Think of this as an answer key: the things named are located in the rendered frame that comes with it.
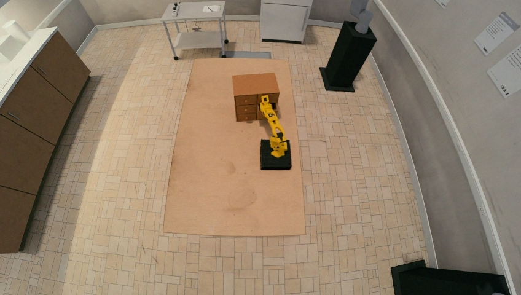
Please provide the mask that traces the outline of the brown chest of drawers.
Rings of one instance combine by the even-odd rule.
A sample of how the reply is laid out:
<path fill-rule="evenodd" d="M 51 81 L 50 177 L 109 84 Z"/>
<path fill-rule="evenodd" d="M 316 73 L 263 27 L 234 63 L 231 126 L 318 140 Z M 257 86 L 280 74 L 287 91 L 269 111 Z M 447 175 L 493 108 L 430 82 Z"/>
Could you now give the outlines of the brown chest of drawers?
<path fill-rule="evenodd" d="M 256 112 L 257 112 L 257 95 L 278 93 L 277 103 L 280 90 L 276 80 L 275 73 L 262 74 L 244 74 L 232 76 L 234 102 L 236 96 L 256 95 Z"/>

